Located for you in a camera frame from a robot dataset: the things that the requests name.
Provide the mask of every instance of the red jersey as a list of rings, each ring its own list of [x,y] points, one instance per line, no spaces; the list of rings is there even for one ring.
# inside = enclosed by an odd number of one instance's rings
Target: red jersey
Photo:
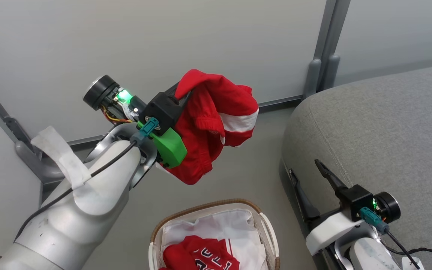
[[[239,270],[240,263],[230,254],[226,240],[187,236],[163,252],[167,268],[159,270]]]
[[[221,75],[189,70],[178,83],[175,97],[192,90],[174,130],[187,149],[182,163],[171,174],[188,185],[213,169],[223,146],[239,146],[251,138],[259,112],[251,88],[233,84]]]

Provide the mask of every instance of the teal connector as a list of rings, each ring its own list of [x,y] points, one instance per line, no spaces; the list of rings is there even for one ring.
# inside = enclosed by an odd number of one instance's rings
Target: teal connector
[[[367,207],[363,207],[360,210],[361,219],[367,224],[374,226],[381,234],[386,234],[385,230],[389,229],[389,225],[386,224],[379,215]]]
[[[151,117],[149,120],[144,124],[138,132],[134,133],[131,138],[129,139],[130,143],[136,143],[135,146],[139,147],[143,144],[144,140],[147,140],[146,138],[153,132],[155,128],[157,128],[159,125],[159,121]]]
[[[139,130],[139,132],[141,132],[144,135],[144,137],[148,137],[149,133],[153,132],[153,130],[155,128],[157,128],[158,125],[159,125],[159,121],[156,118],[151,117],[146,122],[146,124],[144,124],[144,126],[142,126],[142,128]]]

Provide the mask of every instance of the white strap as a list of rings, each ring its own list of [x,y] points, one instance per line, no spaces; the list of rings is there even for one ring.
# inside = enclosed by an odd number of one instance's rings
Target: white strap
[[[45,152],[61,169],[74,190],[91,178],[91,173],[74,154],[65,139],[49,126],[31,140],[31,144]]]

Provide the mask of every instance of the black cable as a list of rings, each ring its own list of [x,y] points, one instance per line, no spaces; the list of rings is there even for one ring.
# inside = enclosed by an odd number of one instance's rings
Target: black cable
[[[96,171],[94,171],[93,173],[91,173],[91,177],[98,175],[98,173],[104,171],[109,166],[113,165],[116,161],[118,161],[118,159],[120,159],[122,156],[126,155],[126,153],[129,152],[129,150],[131,150],[131,148],[133,148],[135,145],[136,145],[136,142],[135,141],[132,142],[125,150],[123,150],[123,152],[119,153],[111,161],[109,161],[108,163],[104,164],[101,168],[99,168]]]
[[[16,238],[14,238],[13,243],[16,241],[16,239],[18,239],[18,237],[21,235],[21,233],[23,232],[23,230],[26,228],[26,225],[31,221],[31,219],[33,219],[34,217],[36,217],[37,215],[41,214],[42,212],[46,211],[49,207],[53,206],[55,203],[61,201],[62,198],[66,197],[69,193],[72,192],[72,188],[66,190],[63,194],[61,194],[59,197],[57,197],[56,199],[54,199],[53,201],[51,201],[50,203],[46,204],[45,206],[41,207],[40,209],[38,209],[36,212],[34,212],[31,216],[29,216],[24,223],[22,224],[21,228],[19,229],[18,233],[16,234]]]
[[[105,169],[107,169],[109,166],[113,165],[116,161],[118,161],[118,159],[120,159],[122,156],[124,156],[127,152],[129,152],[129,150],[131,150],[131,148],[133,148],[136,145],[136,142],[132,142],[127,148],[125,148],[125,150],[123,150],[123,152],[121,152],[120,154],[118,154],[117,156],[115,156],[115,158],[111,159],[108,163],[104,164],[101,168],[97,169],[96,171],[94,171],[93,173],[91,173],[91,178],[98,175],[98,173],[104,171]],[[55,203],[61,201],[62,198],[66,197],[69,193],[72,192],[72,188],[69,188],[68,190],[66,190],[63,194],[61,194],[59,197],[57,197],[56,199],[54,199],[53,201],[51,201],[50,203],[46,204],[45,206],[41,207],[40,209],[38,209],[36,212],[34,212],[31,216],[29,216],[22,224],[21,228],[19,229],[18,233],[16,234],[16,238],[14,238],[13,243],[16,241],[16,239],[18,239],[18,237],[21,235],[21,233],[24,231],[24,229],[26,228],[26,225],[28,225],[28,223],[31,221],[31,219],[33,219],[34,217],[36,217],[37,215],[41,214],[42,212],[46,211],[48,208],[50,208],[51,206],[53,206]]]
[[[384,246],[387,250],[391,251],[392,253],[395,253],[395,254],[398,254],[398,255],[405,255],[404,252],[394,250],[394,249],[390,248],[389,246],[386,246],[385,244],[383,244],[383,246]],[[420,247],[420,248],[412,249],[412,250],[408,251],[408,253],[409,253],[409,254],[413,254],[413,253],[420,252],[420,251],[427,251],[427,252],[431,252],[431,253],[432,253],[432,249],[430,249],[430,248],[425,248],[425,247]]]
[[[393,234],[391,234],[391,232],[389,232],[389,228],[386,228],[384,232],[396,243],[397,246],[399,246],[399,248],[401,248],[403,253],[409,258],[409,260],[411,261],[411,263],[413,263],[416,269],[420,269],[420,266],[415,262],[413,257],[411,257],[408,250],[406,250],[406,248],[403,247],[403,245],[396,239],[396,237]]]

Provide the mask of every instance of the green led light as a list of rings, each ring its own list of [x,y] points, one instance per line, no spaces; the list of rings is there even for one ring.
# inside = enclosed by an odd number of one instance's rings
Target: green led light
[[[131,94],[126,90],[122,90],[121,92],[119,92],[119,94],[117,95],[118,99],[121,101],[125,101],[125,102],[129,102],[132,98]]]

